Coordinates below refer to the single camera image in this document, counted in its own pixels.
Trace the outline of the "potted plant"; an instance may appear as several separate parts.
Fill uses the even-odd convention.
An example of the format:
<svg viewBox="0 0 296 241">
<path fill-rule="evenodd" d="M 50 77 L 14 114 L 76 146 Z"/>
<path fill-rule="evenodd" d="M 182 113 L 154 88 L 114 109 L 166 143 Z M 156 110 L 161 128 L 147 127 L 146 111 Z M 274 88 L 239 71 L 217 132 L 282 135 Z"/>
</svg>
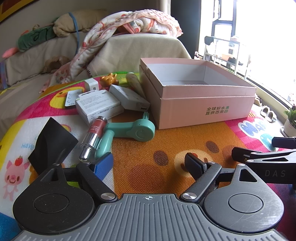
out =
<svg viewBox="0 0 296 241">
<path fill-rule="evenodd" d="M 281 132 L 286 137 L 296 137 L 295 104 L 288 110 L 285 110 L 284 113 L 287 116 L 287 119 L 284 125 L 281 127 Z"/>
</svg>

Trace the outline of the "beige covered sofa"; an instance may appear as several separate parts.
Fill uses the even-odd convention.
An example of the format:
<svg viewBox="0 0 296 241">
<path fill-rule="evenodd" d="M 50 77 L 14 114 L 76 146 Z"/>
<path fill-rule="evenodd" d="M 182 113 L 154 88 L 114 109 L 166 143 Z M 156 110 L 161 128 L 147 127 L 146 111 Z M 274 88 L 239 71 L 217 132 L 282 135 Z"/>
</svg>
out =
<svg viewBox="0 0 296 241">
<path fill-rule="evenodd" d="M 85 35 L 81 32 L 79 35 L 54 38 L 2 62 L 2 77 L 8 88 L 1 94 L 1 136 L 16 117 L 37 99 L 52 74 L 73 59 L 77 40 L 82 41 Z M 117 35 L 100 47 L 76 79 L 119 71 L 138 72 L 140 59 L 149 57 L 189 59 L 190 55 L 180 40 L 168 35 Z"/>
</svg>

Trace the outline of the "pink cardboard box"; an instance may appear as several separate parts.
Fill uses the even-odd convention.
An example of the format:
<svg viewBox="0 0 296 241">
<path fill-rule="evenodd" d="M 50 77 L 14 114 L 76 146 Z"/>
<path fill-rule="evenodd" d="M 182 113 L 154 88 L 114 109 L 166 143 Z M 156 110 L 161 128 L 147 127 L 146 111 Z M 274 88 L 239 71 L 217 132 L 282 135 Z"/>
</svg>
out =
<svg viewBox="0 0 296 241">
<path fill-rule="evenodd" d="M 142 58 L 139 79 L 160 130 L 245 118 L 256 92 L 205 60 Z"/>
</svg>

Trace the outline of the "black card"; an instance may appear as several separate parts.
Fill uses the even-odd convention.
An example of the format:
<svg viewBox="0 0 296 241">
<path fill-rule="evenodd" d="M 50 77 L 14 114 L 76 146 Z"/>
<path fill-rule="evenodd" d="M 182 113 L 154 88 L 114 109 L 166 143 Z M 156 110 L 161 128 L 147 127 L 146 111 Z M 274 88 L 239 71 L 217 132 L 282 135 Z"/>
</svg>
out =
<svg viewBox="0 0 296 241">
<path fill-rule="evenodd" d="M 70 132 L 53 118 L 49 118 L 28 159 L 40 175 L 52 164 L 63 163 L 77 144 L 78 140 Z"/>
</svg>

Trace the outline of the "pink floral blanket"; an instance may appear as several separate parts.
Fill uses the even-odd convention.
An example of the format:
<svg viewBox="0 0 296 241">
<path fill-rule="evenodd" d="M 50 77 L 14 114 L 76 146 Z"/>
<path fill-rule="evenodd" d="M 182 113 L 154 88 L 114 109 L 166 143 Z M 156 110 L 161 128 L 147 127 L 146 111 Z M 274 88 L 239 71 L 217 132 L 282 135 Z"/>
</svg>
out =
<svg viewBox="0 0 296 241">
<path fill-rule="evenodd" d="M 73 59 L 62 65 L 40 92 L 45 92 L 54 83 L 69 83 L 83 71 L 95 54 L 113 35 L 162 34 L 180 37 L 183 32 L 179 22 L 171 15 L 156 9 L 120 11 L 106 16 L 96 23 L 84 38 Z"/>
</svg>

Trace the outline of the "white slippers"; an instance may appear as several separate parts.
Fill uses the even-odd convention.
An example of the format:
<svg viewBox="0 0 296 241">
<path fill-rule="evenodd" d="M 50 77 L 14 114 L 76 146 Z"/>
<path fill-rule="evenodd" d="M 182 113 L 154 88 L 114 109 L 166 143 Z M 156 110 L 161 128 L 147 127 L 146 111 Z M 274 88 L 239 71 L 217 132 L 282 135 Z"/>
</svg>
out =
<svg viewBox="0 0 296 241">
<path fill-rule="evenodd" d="M 268 106 L 263 106 L 260 115 L 264 117 L 269 123 L 274 123 L 278 118 L 274 111 L 270 110 Z"/>
</svg>

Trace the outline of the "orange toy figure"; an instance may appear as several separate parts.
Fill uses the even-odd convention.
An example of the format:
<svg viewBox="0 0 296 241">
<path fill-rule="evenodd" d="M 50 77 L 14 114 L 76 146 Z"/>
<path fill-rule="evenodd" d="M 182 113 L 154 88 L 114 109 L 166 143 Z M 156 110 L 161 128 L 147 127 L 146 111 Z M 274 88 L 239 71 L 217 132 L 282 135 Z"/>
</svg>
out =
<svg viewBox="0 0 296 241">
<path fill-rule="evenodd" d="M 106 76 L 101 77 L 100 85 L 102 88 L 109 88 L 111 85 L 119 85 L 116 73 L 109 73 Z"/>
</svg>

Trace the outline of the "white power bank box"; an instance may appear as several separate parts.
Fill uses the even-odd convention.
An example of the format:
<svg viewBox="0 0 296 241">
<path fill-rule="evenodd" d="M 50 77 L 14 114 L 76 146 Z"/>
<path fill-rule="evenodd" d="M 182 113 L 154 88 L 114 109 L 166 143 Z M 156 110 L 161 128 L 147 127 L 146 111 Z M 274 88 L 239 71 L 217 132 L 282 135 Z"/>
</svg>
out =
<svg viewBox="0 0 296 241">
<path fill-rule="evenodd" d="M 127 110 L 148 111 L 151 105 L 146 99 L 126 87 L 112 84 L 109 88 L 109 92 L 112 93 L 120 101 L 123 108 Z"/>
</svg>

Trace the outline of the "mint green handheld device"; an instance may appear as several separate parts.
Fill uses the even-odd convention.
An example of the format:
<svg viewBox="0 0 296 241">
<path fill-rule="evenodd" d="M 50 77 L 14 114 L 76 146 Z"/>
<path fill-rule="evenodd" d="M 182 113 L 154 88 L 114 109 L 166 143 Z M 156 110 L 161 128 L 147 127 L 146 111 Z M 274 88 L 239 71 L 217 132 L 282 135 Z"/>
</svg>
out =
<svg viewBox="0 0 296 241">
<path fill-rule="evenodd" d="M 148 142 L 154 138 L 155 126 L 149 120 L 149 113 L 144 112 L 142 118 L 133 122 L 108 123 L 95 151 L 95 159 L 101 158 L 111 151 L 113 138 L 132 138 L 139 142 Z"/>
</svg>

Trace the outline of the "red silver cylinder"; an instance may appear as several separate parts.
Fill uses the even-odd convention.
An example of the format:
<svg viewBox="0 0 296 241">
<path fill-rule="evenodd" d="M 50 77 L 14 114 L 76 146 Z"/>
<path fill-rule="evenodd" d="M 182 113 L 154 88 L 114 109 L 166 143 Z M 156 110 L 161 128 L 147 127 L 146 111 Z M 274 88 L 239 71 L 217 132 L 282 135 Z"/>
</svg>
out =
<svg viewBox="0 0 296 241">
<path fill-rule="evenodd" d="M 94 160 L 94 154 L 103 136 L 103 130 L 106 124 L 107 119 L 103 116 L 99 116 L 93 121 L 80 145 L 81 153 L 79 155 L 79 160 L 81 162 L 90 163 Z"/>
</svg>

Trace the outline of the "cream lotion tube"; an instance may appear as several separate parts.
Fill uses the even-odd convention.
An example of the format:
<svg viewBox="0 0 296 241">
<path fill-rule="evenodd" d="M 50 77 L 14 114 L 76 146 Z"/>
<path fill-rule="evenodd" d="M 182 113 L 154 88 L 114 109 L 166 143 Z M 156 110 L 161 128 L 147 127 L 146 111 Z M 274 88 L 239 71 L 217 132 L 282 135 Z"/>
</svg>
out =
<svg viewBox="0 0 296 241">
<path fill-rule="evenodd" d="M 134 89 L 134 91 L 137 94 L 139 94 L 142 98 L 146 99 L 144 90 L 138 77 L 133 72 L 129 72 L 126 74 L 125 78 L 128 84 Z"/>
</svg>

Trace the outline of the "green plush toy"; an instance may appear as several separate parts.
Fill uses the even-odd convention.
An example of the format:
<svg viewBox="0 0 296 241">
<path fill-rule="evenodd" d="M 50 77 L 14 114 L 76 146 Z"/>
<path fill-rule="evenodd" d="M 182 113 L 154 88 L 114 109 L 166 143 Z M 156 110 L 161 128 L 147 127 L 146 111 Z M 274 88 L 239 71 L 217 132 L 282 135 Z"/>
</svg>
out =
<svg viewBox="0 0 296 241">
<path fill-rule="evenodd" d="M 25 52 L 30 48 L 42 44 L 57 35 L 53 31 L 53 24 L 40 27 L 35 26 L 31 31 L 25 31 L 17 40 L 16 46 L 6 50 L 2 54 L 2 58 L 7 59 L 17 52 Z"/>
</svg>

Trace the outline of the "beige pillow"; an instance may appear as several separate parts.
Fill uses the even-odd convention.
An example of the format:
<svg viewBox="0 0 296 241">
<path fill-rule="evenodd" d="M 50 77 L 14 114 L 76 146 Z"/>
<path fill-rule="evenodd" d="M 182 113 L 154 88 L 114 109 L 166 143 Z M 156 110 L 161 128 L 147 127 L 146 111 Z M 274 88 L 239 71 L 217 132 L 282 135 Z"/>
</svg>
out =
<svg viewBox="0 0 296 241">
<path fill-rule="evenodd" d="M 81 9 L 60 16 L 53 26 L 58 37 L 67 37 L 76 31 L 88 32 L 96 23 L 108 15 L 103 9 Z"/>
</svg>

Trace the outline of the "white card packet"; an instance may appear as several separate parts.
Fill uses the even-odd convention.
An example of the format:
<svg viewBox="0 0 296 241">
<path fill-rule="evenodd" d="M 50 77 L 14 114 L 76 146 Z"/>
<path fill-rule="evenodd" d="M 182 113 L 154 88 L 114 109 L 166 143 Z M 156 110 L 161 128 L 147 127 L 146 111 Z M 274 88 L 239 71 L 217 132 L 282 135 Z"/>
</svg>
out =
<svg viewBox="0 0 296 241">
<path fill-rule="evenodd" d="M 82 94 L 82 89 L 70 90 L 67 92 L 65 107 L 73 108 L 75 106 L 75 101 Z"/>
</svg>

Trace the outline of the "small white charger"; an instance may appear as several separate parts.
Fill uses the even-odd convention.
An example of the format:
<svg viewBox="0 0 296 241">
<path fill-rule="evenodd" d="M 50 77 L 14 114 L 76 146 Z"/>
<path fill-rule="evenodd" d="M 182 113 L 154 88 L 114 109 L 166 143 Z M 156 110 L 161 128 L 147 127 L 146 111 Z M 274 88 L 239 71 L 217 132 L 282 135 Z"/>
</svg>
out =
<svg viewBox="0 0 296 241">
<path fill-rule="evenodd" d="M 99 90 L 99 82 L 94 78 L 84 80 L 84 88 L 86 92 Z"/>
</svg>

